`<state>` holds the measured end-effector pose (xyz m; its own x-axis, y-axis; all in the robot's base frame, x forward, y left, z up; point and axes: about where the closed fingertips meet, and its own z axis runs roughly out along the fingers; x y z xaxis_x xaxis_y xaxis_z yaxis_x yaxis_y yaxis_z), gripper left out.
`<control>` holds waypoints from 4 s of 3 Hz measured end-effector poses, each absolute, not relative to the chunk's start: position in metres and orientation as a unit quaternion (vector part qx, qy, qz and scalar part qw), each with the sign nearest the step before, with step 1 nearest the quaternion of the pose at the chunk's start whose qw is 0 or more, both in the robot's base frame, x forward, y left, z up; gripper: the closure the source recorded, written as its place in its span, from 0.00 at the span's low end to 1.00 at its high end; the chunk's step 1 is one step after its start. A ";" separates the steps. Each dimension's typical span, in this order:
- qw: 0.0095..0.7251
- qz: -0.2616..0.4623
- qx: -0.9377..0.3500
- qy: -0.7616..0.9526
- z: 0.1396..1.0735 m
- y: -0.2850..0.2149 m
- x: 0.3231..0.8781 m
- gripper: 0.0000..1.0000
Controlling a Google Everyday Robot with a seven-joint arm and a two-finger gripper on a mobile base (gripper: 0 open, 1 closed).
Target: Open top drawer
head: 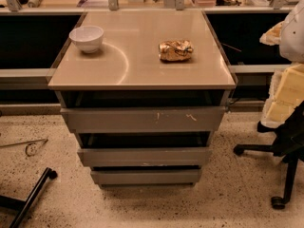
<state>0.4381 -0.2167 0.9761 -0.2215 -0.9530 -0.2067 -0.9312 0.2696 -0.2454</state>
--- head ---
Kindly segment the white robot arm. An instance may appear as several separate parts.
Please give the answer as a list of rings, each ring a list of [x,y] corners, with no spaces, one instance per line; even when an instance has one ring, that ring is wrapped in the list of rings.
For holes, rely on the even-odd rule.
[[[304,0],[300,0],[285,20],[263,33],[259,42],[279,45],[279,54],[291,64],[276,70],[269,89],[269,98],[262,110],[261,123],[277,128],[304,101]]]

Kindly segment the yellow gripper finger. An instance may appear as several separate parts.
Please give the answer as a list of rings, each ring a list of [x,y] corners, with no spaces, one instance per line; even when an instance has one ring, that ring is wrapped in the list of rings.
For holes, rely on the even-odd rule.
[[[277,23],[275,26],[262,34],[262,36],[259,38],[259,42],[267,46],[279,45],[281,28],[282,22]]]
[[[291,64],[274,76],[265,117],[267,121],[285,122],[304,101],[304,65]]]

